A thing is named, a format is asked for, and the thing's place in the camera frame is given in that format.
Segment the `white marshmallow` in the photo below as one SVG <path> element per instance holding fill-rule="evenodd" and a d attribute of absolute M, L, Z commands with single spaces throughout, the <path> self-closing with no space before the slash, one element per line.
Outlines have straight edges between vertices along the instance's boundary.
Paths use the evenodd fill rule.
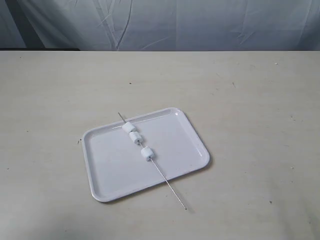
<path fill-rule="evenodd" d="M 143 158 L 147 161 L 150 161 L 154 157 L 153 150 L 148 146 L 143 147 L 140 152 Z"/>
<path fill-rule="evenodd" d="M 129 133 L 129 137 L 130 139 L 137 145 L 141 144 L 143 141 L 142 136 L 139 134 L 139 132 L 137 131 L 131 131 Z"/>
<path fill-rule="evenodd" d="M 136 127 L 129 121 L 127 121 L 126 123 L 124 123 L 122 125 L 122 129 L 127 133 L 131 133 L 131 132 L 135 132 L 136 131 Z"/>

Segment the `thin metal skewer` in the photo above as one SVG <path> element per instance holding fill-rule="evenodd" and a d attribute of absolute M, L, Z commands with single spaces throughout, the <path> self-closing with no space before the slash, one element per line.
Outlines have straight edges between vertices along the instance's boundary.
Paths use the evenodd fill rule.
<path fill-rule="evenodd" d="M 126 122 L 130 122 L 130 121 L 127 121 L 122 115 L 120 112 L 118 112 L 118 115 L 119 117 L 121 118 L 121 120 L 123 121 L 123 124 L 126 123 Z M 144 148 L 144 147 L 148 147 L 147 145 L 144 144 L 144 138 L 142 140 L 142 143 L 141 144 L 136 144 L 138 146 L 140 146 L 140 148 Z M 183 201 L 181 200 L 181 198 L 179 197 L 179 195 L 177 194 L 177 192 L 174 190 L 174 188 L 172 187 L 172 185 L 168 182 L 167 178 L 165 177 L 164 173 L 160 170 L 160 168 L 158 167 L 158 165 L 156 164 L 156 162 L 154 161 L 154 157 L 155 157 L 155 152 L 154 152 L 154 156 L 151 160 L 147 161 L 144 157 L 144 159 L 147 161 L 147 162 L 151 162 L 153 164 L 153 166 L 156 168 L 156 170 L 159 172 L 159 174 L 161 175 L 161 177 L 163 178 L 163 180 L 165 181 L 165 183 L 168 185 L 168 187 L 170 188 L 170 190 L 172 191 L 172 193 L 174 194 L 174 196 L 177 198 L 178 202 L 182 205 L 182 207 L 184 208 L 184 210 L 186 211 L 188 208 L 186 207 L 186 205 L 183 203 Z"/>

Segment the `white marshmallow top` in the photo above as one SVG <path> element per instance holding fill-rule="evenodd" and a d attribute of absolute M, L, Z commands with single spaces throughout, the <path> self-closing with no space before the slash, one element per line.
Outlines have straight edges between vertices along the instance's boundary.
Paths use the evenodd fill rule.
<path fill-rule="evenodd" d="M 136 127 L 129 121 L 127 121 L 126 123 L 124 123 L 122 125 L 122 129 L 127 133 L 131 133 L 131 132 L 135 132 L 136 131 Z"/>

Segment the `white marshmallow bottom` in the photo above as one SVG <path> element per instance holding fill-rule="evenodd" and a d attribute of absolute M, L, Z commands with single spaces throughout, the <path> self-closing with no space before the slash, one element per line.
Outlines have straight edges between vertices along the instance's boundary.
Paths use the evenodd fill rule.
<path fill-rule="evenodd" d="M 143 147 L 140 152 L 143 158 L 147 161 L 150 161 L 154 157 L 153 150 L 148 146 Z"/>

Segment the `white plastic tray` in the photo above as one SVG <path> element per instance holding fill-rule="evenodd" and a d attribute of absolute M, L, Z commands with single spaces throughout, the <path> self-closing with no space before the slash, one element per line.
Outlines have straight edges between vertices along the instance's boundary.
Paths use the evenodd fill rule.
<path fill-rule="evenodd" d="M 129 121 L 151 148 L 142 147 L 123 130 L 123 121 L 88 130 L 82 150 L 91 195 L 107 203 L 204 168 L 210 154 L 186 115 L 169 107 L 132 117 Z"/>

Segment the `white backdrop curtain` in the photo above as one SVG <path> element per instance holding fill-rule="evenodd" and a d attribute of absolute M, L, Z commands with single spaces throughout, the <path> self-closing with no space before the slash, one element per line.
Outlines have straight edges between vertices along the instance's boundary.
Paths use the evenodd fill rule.
<path fill-rule="evenodd" d="M 0 47 L 317 51 L 317 0 L 3 0 Z"/>

